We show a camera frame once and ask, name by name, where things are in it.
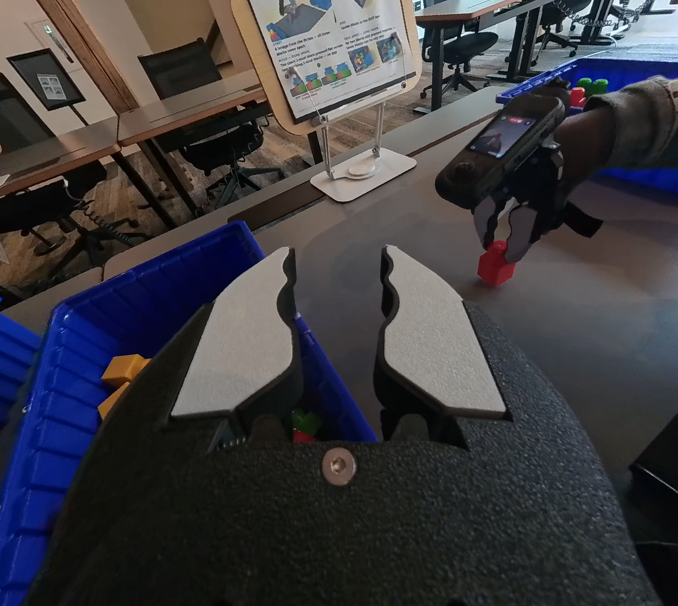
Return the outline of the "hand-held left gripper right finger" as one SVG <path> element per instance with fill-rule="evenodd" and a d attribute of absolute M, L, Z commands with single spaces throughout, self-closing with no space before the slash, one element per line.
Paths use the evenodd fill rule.
<path fill-rule="evenodd" d="M 374 390 L 393 414 L 503 419 L 507 407 L 462 297 L 394 245 L 381 251 Z"/>

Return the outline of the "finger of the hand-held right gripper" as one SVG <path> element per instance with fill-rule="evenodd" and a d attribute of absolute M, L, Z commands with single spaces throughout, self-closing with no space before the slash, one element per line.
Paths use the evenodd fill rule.
<path fill-rule="evenodd" d="M 538 229 L 538 212 L 528 204 L 517 205 L 508 214 L 510 233 L 506 239 L 504 259 L 507 263 L 518 263 L 527 254 Z"/>
<path fill-rule="evenodd" d="M 499 226 L 506 230 L 501 238 L 508 237 L 509 220 L 516 206 L 517 201 L 513 196 L 502 196 L 498 201 L 492 196 L 487 196 L 472 211 L 473 224 L 482 249 L 487 249 L 496 240 L 496 230 Z"/>

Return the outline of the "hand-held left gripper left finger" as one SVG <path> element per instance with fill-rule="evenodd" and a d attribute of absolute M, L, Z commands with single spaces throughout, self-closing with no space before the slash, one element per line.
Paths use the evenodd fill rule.
<path fill-rule="evenodd" d="M 282 247 L 216 297 L 171 417 L 274 415 L 290 421 L 304 380 L 294 297 L 296 256 Z"/>

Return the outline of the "blue plastic bin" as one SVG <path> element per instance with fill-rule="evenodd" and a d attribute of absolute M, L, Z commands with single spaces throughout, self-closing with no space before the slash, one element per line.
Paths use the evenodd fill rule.
<path fill-rule="evenodd" d="M 651 76 L 661 75 L 667 79 L 677 78 L 677 61 L 661 56 L 649 59 L 635 59 L 631 56 L 593 54 L 579 59 L 571 59 L 558 67 L 539 73 L 524 80 L 519 85 L 509 87 L 496 95 L 496 102 L 507 104 L 514 97 L 528 93 L 532 89 L 546 84 L 556 77 L 575 87 L 583 78 L 605 79 L 607 91 L 616 91 L 626 85 L 643 81 Z M 676 169 L 649 169 L 624 171 L 605 169 L 597 177 L 623 180 L 628 184 L 653 189 L 658 192 L 677 195 Z"/>
<path fill-rule="evenodd" d="M 56 308 L 1 502 L 2 605 L 395 605 L 378 443 L 296 316 L 315 442 L 292 417 L 171 417 L 214 300 L 267 256 L 247 225 L 141 264 Z M 151 362 L 105 421 L 114 356 Z"/>
<path fill-rule="evenodd" d="M 1 314 L 1 428 L 10 419 L 40 345 L 41 336 Z"/>

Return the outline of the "person's right forearm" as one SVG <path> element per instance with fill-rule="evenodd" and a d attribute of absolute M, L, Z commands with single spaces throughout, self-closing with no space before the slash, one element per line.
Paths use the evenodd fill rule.
<path fill-rule="evenodd" d="M 677 169 L 677 79 L 652 76 L 592 97 L 584 112 L 607 110 L 613 134 L 605 166 L 622 170 Z"/>

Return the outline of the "orange mega block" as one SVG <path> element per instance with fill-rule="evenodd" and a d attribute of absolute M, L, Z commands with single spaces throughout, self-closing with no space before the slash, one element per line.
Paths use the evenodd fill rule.
<path fill-rule="evenodd" d="M 110 396 L 108 396 L 104 401 L 102 401 L 97 407 L 97 413 L 100 420 L 105 421 L 107 415 L 111 412 L 113 407 L 117 404 L 119 399 L 124 395 L 126 390 L 130 387 L 130 382 L 125 382 L 119 388 L 117 388 Z"/>
<path fill-rule="evenodd" d="M 140 355 L 114 356 L 102 374 L 101 381 L 117 390 L 131 383 L 150 362 L 150 358 Z"/>

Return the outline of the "person's right hand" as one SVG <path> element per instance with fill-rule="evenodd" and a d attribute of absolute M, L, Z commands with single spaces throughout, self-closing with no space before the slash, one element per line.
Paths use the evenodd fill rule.
<path fill-rule="evenodd" d="M 606 104 L 568 117 L 553 133 L 564 163 L 561 185 L 566 196 L 609 160 L 615 144 L 615 117 Z"/>

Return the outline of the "white metal board stand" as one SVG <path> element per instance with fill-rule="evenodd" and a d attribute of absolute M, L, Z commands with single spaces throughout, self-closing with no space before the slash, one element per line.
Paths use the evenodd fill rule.
<path fill-rule="evenodd" d="M 402 176 L 416 167 L 416 160 L 382 146 L 386 102 L 377 107 L 375 139 L 370 150 L 333 165 L 329 152 L 329 121 L 321 117 L 324 172 L 310 179 L 310 184 L 338 203 L 349 203 L 370 191 Z"/>

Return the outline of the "grey office desk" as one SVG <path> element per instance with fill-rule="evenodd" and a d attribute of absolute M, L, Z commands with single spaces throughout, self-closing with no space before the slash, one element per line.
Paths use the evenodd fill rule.
<path fill-rule="evenodd" d="M 151 160 L 158 164 L 192 217 L 197 218 L 203 211 L 194 203 L 189 189 L 180 180 L 156 138 L 217 117 L 232 108 L 247 106 L 251 102 L 256 105 L 246 107 L 231 117 L 235 125 L 272 115 L 255 70 L 240 72 L 227 79 L 124 112 L 117 119 L 117 143 L 121 147 L 136 144 L 145 153 L 149 153 Z"/>
<path fill-rule="evenodd" d="M 177 223 L 161 205 L 117 141 L 118 118 L 80 129 L 1 155 L 1 196 L 46 183 L 93 161 L 111 157 L 168 229 Z"/>

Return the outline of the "black box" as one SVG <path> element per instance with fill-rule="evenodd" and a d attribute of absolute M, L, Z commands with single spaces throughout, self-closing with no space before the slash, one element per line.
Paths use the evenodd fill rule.
<path fill-rule="evenodd" d="M 677 499 L 677 415 L 657 433 L 629 467 L 632 477 Z"/>

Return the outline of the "black framed sign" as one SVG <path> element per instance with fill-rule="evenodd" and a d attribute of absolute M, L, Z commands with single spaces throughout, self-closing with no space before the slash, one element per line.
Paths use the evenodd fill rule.
<path fill-rule="evenodd" d="M 7 61 L 48 112 L 68 108 L 88 125 L 75 107 L 86 98 L 50 49 L 11 56 Z"/>

